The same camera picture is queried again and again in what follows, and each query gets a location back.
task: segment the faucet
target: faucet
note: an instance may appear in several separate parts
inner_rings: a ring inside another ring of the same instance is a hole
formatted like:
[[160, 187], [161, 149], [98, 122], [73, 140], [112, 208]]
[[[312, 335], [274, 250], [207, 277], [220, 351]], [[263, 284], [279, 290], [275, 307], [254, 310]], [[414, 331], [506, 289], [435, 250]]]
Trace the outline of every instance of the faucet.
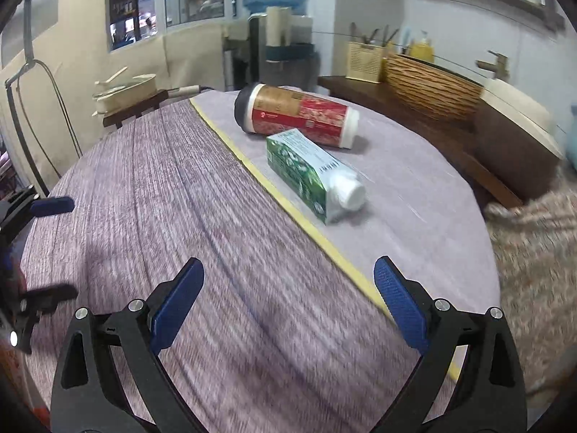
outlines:
[[493, 51], [489, 51], [489, 53], [497, 57], [497, 63], [493, 64], [477, 60], [477, 66], [482, 70], [494, 72], [494, 79], [502, 79], [504, 82], [509, 81], [509, 70], [507, 70], [507, 62], [509, 58], [505, 57], [501, 53], [495, 53]]

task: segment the red and brown label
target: red and brown label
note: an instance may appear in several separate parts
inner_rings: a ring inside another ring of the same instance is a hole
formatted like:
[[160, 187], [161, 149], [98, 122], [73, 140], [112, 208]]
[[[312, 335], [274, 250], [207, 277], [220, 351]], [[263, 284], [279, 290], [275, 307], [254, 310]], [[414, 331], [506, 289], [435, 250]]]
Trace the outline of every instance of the red and brown label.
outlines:
[[315, 143], [338, 147], [346, 114], [347, 106], [338, 102], [263, 86], [253, 105], [252, 121], [261, 135], [298, 128]]

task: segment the green label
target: green label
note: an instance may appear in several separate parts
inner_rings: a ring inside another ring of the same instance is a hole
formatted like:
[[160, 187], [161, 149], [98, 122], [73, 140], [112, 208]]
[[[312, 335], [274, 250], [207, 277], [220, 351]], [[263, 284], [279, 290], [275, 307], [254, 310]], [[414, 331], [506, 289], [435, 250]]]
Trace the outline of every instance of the green label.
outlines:
[[288, 146], [267, 138], [269, 166], [295, 191], [323, 223], [327, 220], [327, 192], [317, 172]]

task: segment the green and white carton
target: green and white carton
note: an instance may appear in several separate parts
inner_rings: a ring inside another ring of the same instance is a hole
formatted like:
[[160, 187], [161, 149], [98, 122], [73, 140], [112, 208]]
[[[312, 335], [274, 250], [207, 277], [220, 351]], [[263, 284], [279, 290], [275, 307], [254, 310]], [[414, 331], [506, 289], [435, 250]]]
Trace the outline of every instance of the green and white carton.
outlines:
[[267, 137], [267, 160], [325, 224], [365, 203], [365, 187], [357, 173], [296, 128]]

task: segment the black lid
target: black lid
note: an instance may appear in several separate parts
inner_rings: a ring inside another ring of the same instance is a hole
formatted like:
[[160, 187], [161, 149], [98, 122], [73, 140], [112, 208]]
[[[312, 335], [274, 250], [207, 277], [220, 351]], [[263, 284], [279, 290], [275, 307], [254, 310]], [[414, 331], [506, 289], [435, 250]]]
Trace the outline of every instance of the black lid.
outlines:
[[237, 100], [234, 102], [234, 119], [243, 130], [245, 130], [245, 115], [246, 109], [249, 106], [250, 95], [258, 85], [259, 83], [252, 83], [252, 85], [247, 85], [242, 88], [237, 96]]

